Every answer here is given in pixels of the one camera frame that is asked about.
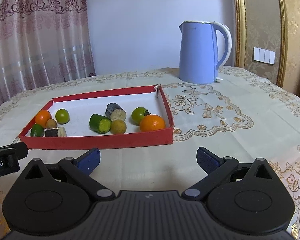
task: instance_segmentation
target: triangular cutout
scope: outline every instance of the triangular cutout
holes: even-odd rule
[[[263,164],[261,164],[258,167],[256,177],[257,178],[264,178],[264,179],[272,179],[271,175],[269,174],[269,172],[267,171],[266,167]]]
[[[31,170],[28,172],[26,179],[37,179],[42,178],[43,174],[40,171],[40,168],[38,165],[32,166]]]

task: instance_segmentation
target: textured wallpaper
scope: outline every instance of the textured wallpaper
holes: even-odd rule
[[[276,84],[281,45],[279,0],[246,0],[247,52],[245,69]],[[275,64],[253,60],[253,47],[275,51]]]
[[[300,0],[285,0],[288,18],[288,55],[283,88],[300,92]]]

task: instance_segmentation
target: ribbed black surface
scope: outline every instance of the ribbed black surface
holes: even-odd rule
[[[10,233],[5,240],[293,240],[279,232],[244,236],[214,220],[200,202],[179,197],[177,191],[122,191],[119,198],[98,203],[82,224],[54,236]]]

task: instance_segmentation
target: red box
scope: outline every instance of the red box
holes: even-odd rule
[[[127,113],[126,133],[99,135],[91,131],[89,129],[91,115],[105,115],[107,104],[114,102]],[[131,112],[138,106],[144,106],[152,114],[163,117],[166,128],[140,132],[139,127],[130,122]],[[55,112],[60,108],[65,108],[70,114],[69,123],[59,125],[65,127],[67,137],[30,137],[30,130],[35,124],[35,119],[32,118],[19,134],[21,141],[25,142],[29,149],[88,150],[93,147],[114,149],[173,143],[173,118],[161,86],[113,89],[53,98],[42,109],[49,110],[54,118]]]

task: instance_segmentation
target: black robotic gripper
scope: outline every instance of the black robotic gripper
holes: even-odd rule
[[[286,232],[293,201],[264,158],[239,163],[204,147],[197,163],[208,174],[185,190],[120,191],[90,173],[100,163],[91,149],[58,164],[32,159],[8,192],[5,240],[292,240]]]

